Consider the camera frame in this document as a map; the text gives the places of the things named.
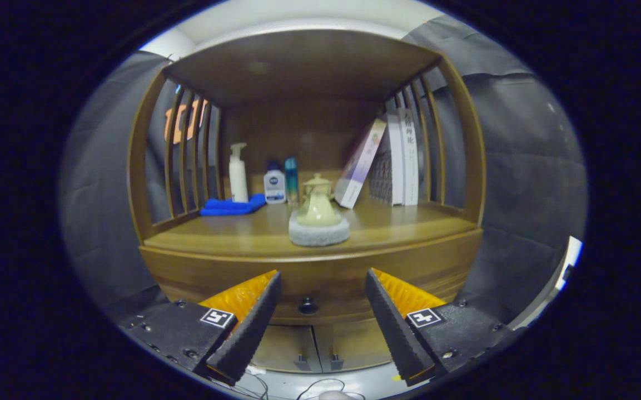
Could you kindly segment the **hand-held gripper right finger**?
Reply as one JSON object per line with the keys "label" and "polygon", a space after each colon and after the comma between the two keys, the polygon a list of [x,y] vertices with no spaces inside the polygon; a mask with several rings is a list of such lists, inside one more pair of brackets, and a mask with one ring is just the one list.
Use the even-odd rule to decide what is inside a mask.
{"label": "hand-held gripper right finger", "polygon": [[477,298],[443,301],[376,268],[367,271],[366,298],[408,386],[460,377],[523,332],[496,318]]}

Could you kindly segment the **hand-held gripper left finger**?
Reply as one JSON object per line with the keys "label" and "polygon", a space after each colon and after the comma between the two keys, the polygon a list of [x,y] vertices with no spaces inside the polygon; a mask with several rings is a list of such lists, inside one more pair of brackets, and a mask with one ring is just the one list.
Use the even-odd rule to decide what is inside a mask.
{"label": "hand-held gripper left finger", "polygon": [[281,273],[269,271],[202,302],[167,302],[126,332],[181,368],[233,386],[251,363],[280,293]]}

